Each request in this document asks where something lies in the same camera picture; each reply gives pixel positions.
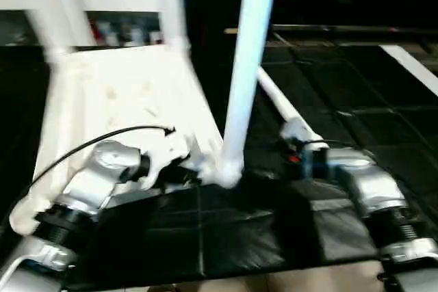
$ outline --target black floor tile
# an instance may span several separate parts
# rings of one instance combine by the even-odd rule
[[[369,149],[376,155],[378,164],[399,178],[414,194],[438,192],[437,161],[421,144]]]
[[[438,137],[438,109],[419,108],[410,111],[400,110],[399,112],[423,137]]]
[[[327,64],[298,64],[308,74],[323,100],[342,111],[384,107],[385,103],[359,73],[345,61]]]
[[[420,136],[390,111],[381,113],[340,114],[361,145],[398,145],[420,143]]]

